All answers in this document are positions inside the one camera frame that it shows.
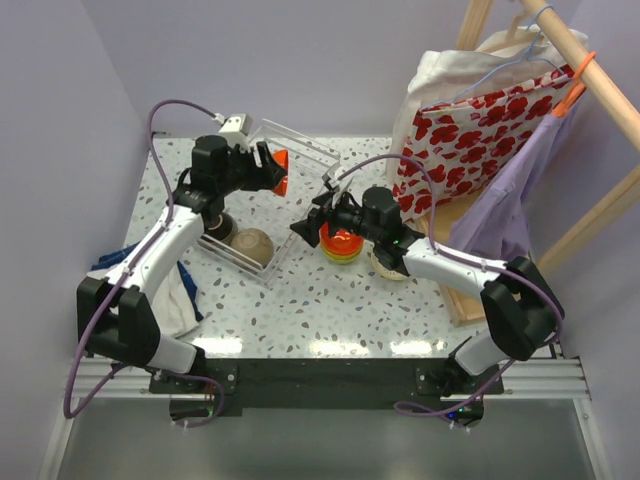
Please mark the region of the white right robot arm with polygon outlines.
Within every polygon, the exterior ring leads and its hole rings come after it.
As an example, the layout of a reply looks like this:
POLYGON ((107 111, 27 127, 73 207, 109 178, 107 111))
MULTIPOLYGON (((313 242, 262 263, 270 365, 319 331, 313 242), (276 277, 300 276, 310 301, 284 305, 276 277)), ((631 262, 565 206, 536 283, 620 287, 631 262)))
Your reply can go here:
POLYGON ((469 392, 488 368, 526 361, 560 333, 562 307, 528 258, 505 262, 446 247, 403 222, 388 188, 370 187, 356 201, 347 186, 329 175, 323 180, 308 213, 290 226, 308 245, 319 244, 323 229, 330 235, 343 230, 371 242, 384 268, 445 284, 482 304, 486 330, 457 347, 445 369, 452 390, 469 392))

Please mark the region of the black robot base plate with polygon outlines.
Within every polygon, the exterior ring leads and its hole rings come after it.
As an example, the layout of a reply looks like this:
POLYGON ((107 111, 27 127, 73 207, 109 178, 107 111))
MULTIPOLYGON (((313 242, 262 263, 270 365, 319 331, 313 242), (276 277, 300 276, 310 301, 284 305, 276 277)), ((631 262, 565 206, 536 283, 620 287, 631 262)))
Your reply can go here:
POLYGON ((498 366, 471 377, 452 360, 210 359, 208 380, 153 375, 174 420, 240 416, 250 409, 395 410, 460 426, 482 419, 483 400, 504 391, 498 366))

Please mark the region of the yellow orange bowl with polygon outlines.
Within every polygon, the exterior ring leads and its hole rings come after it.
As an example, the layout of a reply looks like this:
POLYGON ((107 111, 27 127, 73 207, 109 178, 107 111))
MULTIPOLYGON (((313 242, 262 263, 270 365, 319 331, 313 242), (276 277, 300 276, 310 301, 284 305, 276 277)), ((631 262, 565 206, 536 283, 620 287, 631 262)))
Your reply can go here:
POLYGON ((354 251, 354 252, 351 252, 351 253, 348 253, 348 254, 343 254, 343 253, 337 253, 337 252, 334 252, 334 251, 323 249, 323 253, 327 257, 329 257, 329 256, 331 256, 331 257, 352 257, 352 256, 356 256, 356 255, 359 256, 361 251, 358 250, 358 251, 354 251))

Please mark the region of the lime green bowl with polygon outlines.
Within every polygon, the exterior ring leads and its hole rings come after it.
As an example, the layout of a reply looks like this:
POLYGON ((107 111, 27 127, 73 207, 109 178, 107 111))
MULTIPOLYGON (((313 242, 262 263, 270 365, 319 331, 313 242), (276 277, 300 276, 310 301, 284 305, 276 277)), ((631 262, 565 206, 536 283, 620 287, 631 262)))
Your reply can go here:
POLYGON ((327 257, 328 260, 337 265, 348 265, 352 264, 358 259, 358 255, 352 257, 327 257))

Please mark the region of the beige flower painted bowl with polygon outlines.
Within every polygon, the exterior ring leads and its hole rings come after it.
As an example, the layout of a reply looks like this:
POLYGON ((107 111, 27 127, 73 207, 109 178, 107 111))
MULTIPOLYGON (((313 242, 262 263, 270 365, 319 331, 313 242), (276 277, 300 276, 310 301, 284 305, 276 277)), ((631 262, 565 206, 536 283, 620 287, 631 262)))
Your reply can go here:
POLYGON ((271 238, 262 230, 247 228, 241 230, 233 238, 231 247, 238 253, 266 267, 275 252, 271 238))

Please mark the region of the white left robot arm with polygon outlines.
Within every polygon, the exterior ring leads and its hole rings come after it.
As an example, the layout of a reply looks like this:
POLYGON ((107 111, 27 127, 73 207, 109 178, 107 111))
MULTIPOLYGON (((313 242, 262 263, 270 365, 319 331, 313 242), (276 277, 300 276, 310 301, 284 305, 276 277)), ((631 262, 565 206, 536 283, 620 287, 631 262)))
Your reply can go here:
POLYGON ((271 152, 264 141, 242 148, 219 135, 197 138, 191 165, 154 229, 103 277, 86 277, 78 286, 80 351, 170 371, 183 391, 200 390, 207 380, 203 349, 162 333, 152 300, 182 254, 223 213, 228 195, 267 190, 283 196, 288 169, 287 152, 271 152))

